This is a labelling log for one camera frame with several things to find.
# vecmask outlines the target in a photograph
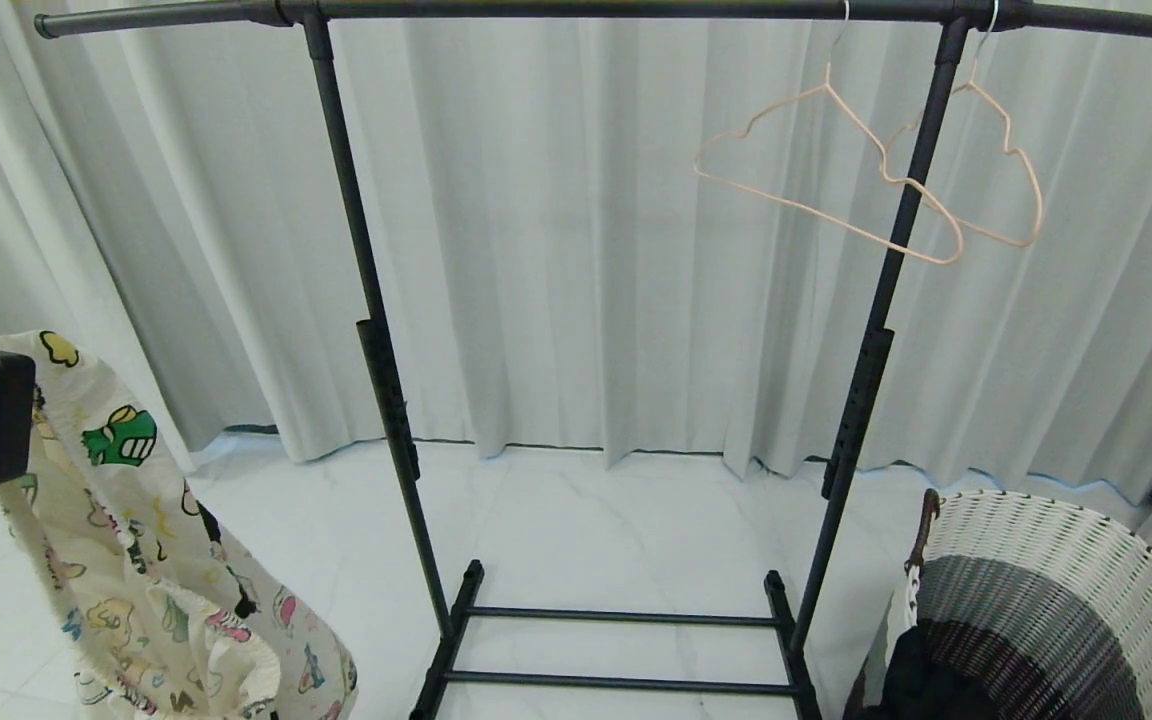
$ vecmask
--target pajamas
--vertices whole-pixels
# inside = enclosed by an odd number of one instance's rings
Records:
[[[198,503],[113,370],[52,332],[0,348],[37,365],[29,471],[0,505],[88,715],[347,719],[349,652]]]

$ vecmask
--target woven basket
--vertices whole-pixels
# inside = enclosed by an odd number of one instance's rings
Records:
[[[1098,511],[927,491],[905,582],[844,718],[882,699],[896,638],[980,680],[1005,720],[1152,720],[1152,548]]]

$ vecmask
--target white marble floor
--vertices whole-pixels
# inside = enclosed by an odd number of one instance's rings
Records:
[[[351,647],[353,719],[407,717],[435,624],[387,448],[357,445],[300,467],[275,438],[227,435],[211,450],[196,495]],[[741,482],[717,457],[632,455],[607,471],[593,452],[511,448],[483,461],[472,447],[422,444],[420,468],[448,597],[479,558],[479,602],[490,605],[765,615],[768,569],[797,605],[824,509],[819,464]],[[969,475],[955,488],[984,486]],[[858,475],[809,639],[825,717],[840,715],[925,487],[910,468]],[[457,666],[785,682],[767,630],[477,620]],[[63,635],[0,518],[0,720],[23,717],[73,720],[77,708]],[[794,710],[778,698],[453,685],[439,717],[783,720]]]

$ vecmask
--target cartoon print clothing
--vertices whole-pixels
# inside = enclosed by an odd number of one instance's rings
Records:
[[[37,366],[29,473],[0,505],[88,717],[344,720],[349,652],[198,503],[113,370],[52,332],[0,348]]]

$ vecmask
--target clothes hanger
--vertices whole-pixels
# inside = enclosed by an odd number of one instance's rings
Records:
[[[729,131],[719,132],[717,136],[710,137],[708,141],[703,142],[699,149],[696,150],[696,156],[695,159],[692,160],[691,170],[698,174],[698,176],[700,177],[710,179],[710,181],[721,182],[723,184],[735,187],[736,190],[750,192],[759,197],[765,197],[765,199],[767,200],[780,202],[780,204],[791,206],[791,209],[804,210],[806,211],[806,213],[813,214],[814,217],[820,218],[821,220],[826,220],[826,222],[828,223],[835,223],[838,225],[838,227],[844,228],[847,232],[859,234],[859,236],[864,238],[877,242],[878,245],[887,247],[888,250],[904,252],[904,255],[909,255],[911,256],[911,258],[918,258],[919,260],[925,260],[929,263],[933,263],[935,265],[952,264],[955,260],[957,260],[961,255],[963,255],[963,228],[958,227],[957,219],[950,214],[950,211],[945,209],[945,205],[941,205],[941,202],[938,200],[937,197],[932,195],[931,191],[927,190],[927,188],[923,187],[923,183],[915,181],[915,179],[909,179],[909,177],[894,179],[890,176],[890,174],[887,174],[887,146],[884,145],[882,142],[878,139],[878,136],[874,135],[872,129],[869,129],[867,124],[865,124],[863,120],[861,120],[861,118],[856,115],[855,109],[851,109],[850,106],[847,105],[844,100],[842,100],[842,97],[838,94],[835,88],[831,85],[829,73],[831,73],[831,60],[833,59],[833,50],[838,46],[838,41],[841,40],[842,33],[847,29],[847,21],[851,18],[850,0],[844,0],[844,13],[846,14],[844,17],[842,18],[842,26],[838,29],[838,37],[833,38],[833,45],[829,46],[829,54],[826,56],[826,61],[824,61],[824,82],[820,83],[819,86],[812,88],[812,90],[808,90],[806,92],[799,92],[799,94],[790,97],[790,99],[781,100],[780,103],[770,105],[767,108],[760,109],[758,114],[755,114],[753,118],[749,119],[749,122],[745,123],[745,129],[738,129],[738,131],[737,129],[730,129]],[[803,202],[790,200],[787,199],[787,197],[780,197],[772,195],[770,192],[764,192],[763,190],[758,190],[758,188],[750,187],[748,184],[742,184],[736,181],[732,181],[732,179],[721,179],[719,176],[714,176],[714,174],[710,174],[700,169],[700,156],[704,156],[705,150],[708,150],[708,146],[713,145],[714,142],[722,141],[723,138],[727,137],[735,137],[737,138],[737,141],[744,141],[745,137],[749,137],[750,131],[755,129],[755,124],[758,124],[759,120],[763,120],[767,115],[771,115],[772,113],[774,113],[774,111],[787,108],[787,106],[794,105],[796,101],[806,100],[809,97],[813,97],[816,94],[826,94],[828,99],[833,101],[833,104],[835,104],[841,111],[844,112],[847,118],[851,120],[852,124],[858,127],[861,131],[865,134],[865,137],[869,137],[870,142],[873,142],[874,147],[878,149],[879,156],[881,156],[881,160],[879,160],[878,164],[878,169],[879,172],[882,173],[884,182],[890,184],[909,185],[915,188],[915,190],[918,190],[923,195],[924,204],[931,206],[933,210],[937,211],[938,214],[941,214],[942,218],[945,218],[946,222],[949,223],[950,228],[954,229],[955,250],[953,255],[948,256],[948,258],[934,258],[934,256],[932,255],[926,255],[924,252],[910,250],[909,247],[896,245],[896,243],[890,242],[886,237],[879,237],[877,236],[877,234],[867,232],[867,229],[858,228],[856,227],[856,225],[849,223],[844,219],[836,218],[835,215],[829,215],[828,213],[824,213],[824,211],[821,210],[812,209],[812,206],[810,205],[804,205]]]
[[[977,73],[977,67],[980,62],[980,50],[982,47],[984,47],[984,41],[988,39],[990,33],[993,32],[993,26],[995,25],[996,22],[998,22],[998,0],[993,0],[993,17],[990,18],[990,29],[987,29],[987,31],[984,31],[984,35],[980,36],[980,41],[978,41],[977,44],[977,53],[975,53],[975,58],[972,59],[972,73],[969,74],[968,81],[964,82],[963,85],[956,86],[954,88],[954,90],[950,91],[950,98],[953,98],[955,94],[958,94],[958,92],[972,91],[976,94],[978,94],[980,99],[983,99],[986,103],[986,105],[988,105],[988,107],[992,108],[998,114],[999,118],[1002,119],[1002,152],[1005,152],[1005,156],[1014,156],[1014,158],[1018,158],[1020,164],[1024,165],[1025,176],[1029,177],[1030,190],[1032,190],[1034,194],[1034,217],[1032,222],[1030,223],[1029,237],[1026,237],[1023,241],[1006,237],[1002,236],[1002,234],[998,234],[995,232],[990,232],[990,229],[982,228],[978,223],[968,222],[968,220],[958,218],[957,215],[955,215],[954,219],[956,220],[957,223],[964,225],[964,227],[970,229],[970,232],[983,234],[983,236],[986,236],[991,240],[1005,242],[1007,243],[1007,245],[1011,247],[1030,247],[1034,243],[1034,241],[1038,240],[1038,233],[1043,230],[1043,189],[1038,185],[1038,174],[1034,173],[1034,166],[1029,161],[1029,156],[1025,154],[1025,151],[1021,150],[1020,147],[1011,146],[1011,115],[1007,114],[1007,111],[1002,109],[1002,105],[998,100],[993,99],[993,96],[988,94],[988,92],[986,92],[984,88],[980,88],[977,83],[977,79],[975,78],[975,74]],[[923,120],[923,113],[919,113],[914,119],[914,122],[905,124],[905,127],[900,128],[899,131],[896,131],[896,135],[893,135],[887,139],[886,145],[882,146],[884,162],[887,161],[887,150],[890,149],[892,143],[896,142],[896,138],[899,138],[900,136],[905,135],[905,132],[910,132],[911,129],[918,127],[922,120]],[[882,169],[882,174],[886,173],[887,170]],[[925,199],[927,199],[927,195],[924,195],[924,204],[927,204],[927,200]]]

